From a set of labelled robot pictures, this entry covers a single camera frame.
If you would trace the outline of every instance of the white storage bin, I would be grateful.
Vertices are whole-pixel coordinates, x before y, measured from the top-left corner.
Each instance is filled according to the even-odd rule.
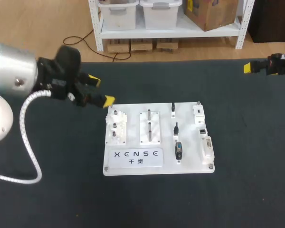
[[[125,4],[98,3],[108,30],[130,30],[136,27],[136,6],[139,0]]]
[[[175,29],[182,0],[140,0],[146,29]]]

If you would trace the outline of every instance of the dark table mat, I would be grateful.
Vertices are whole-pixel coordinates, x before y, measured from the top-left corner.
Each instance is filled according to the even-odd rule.
[[[249,60],[84,63],[118,104],[196,102],[212,137],[213,174],[105,177],[107,110],[41,98],[26,126],[41,182],[0,180],[0,228],[284,228],[285,76],[243,74]],[[18,119],[0,143],[0,174],[34,178]]]

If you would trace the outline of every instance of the white cable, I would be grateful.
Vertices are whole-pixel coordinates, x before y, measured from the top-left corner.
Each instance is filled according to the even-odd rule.
[[[43,96],[47,96],[50,97],[51,96],[51,91],[49,90],[41,90],[41,91],[37,91],[32,93],[31,95],[28,96],[28,98],[25,100],[25,102],[23,103],[21,110],[20,110],[20,116],[19,116],[19,124],[20,124],[20,131],[21,131],[21,136],[22,136],[22,140],[24,142],[25,147],[27,148],[28,151],[28,155],[30,156],[35,169],[37,171],[37,177],[35,179],[32,180],[21,180],[21,179],[15,179],[12,177],[6,177],[6,176],[2,176],[0,175],[0,179],[4,180],[4,181],[10,181],[10,182],[15,182],[15,183],[19,183],[19,184],[35,184],[37,182],[39,182],[42,178],[42,172],[40,169],[40,166],[38,164],[38,161],[33,153],[33,150],[29,144],[29,140],[27,137],[27,133],[25,131],[25,122],[24,122],[24,117],[25,117],[25,112],[29,106],[29,104],[35,100],[38,97],[43,97]]]

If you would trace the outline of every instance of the shelf leg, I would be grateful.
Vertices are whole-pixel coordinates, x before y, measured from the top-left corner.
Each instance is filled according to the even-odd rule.
[[[254,3],[255,3],[255,0],[247,0],[246,1],[246,6],[245,6],[243,18],[242,18],[242,23],[241,23],[240,31],[239,31],[239,34],[237,37],[236,49],[242,49],[242,47],[243,47]]]
[[[97,6],[98,0],[88,0],[88,1],[90,6],[90,13],[94,29],[97,51],[104,51],[103,40],[100,38],[100,32],[103,20],[101,19],[99,21],[98,6]]]

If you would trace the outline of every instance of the white shelf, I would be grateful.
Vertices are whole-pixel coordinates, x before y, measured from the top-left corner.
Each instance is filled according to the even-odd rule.
[[[244,44],[252,8],[255,0],[239,0],[239,15],[243,12],[241,24],[236,17],[233,24],[217,28],[208,32],[201,30],[183,13],[180,7],[177,27],[174,30],[146,30],[143,18],[143,9],[138,7],[136,16],[136,29],[112,31],[106,29],[103,17],[98,16],[98,0],[88,0],[91,19],[94,28],[97,51],[104,51],[103,39],[123,38],[189,38],[189,37],[237,37],[236,49],[241,49]]]
[[[136,14],[136,29],[107,30],[105,23],[103,23],[100,37],[102,39],[237,37],[241,26],[238,18],[236,18],[233,24],[204,32],[180,10],[177,18],[177,26],[174,30],[147,30],[145,28],[142,8],[139,7]]]

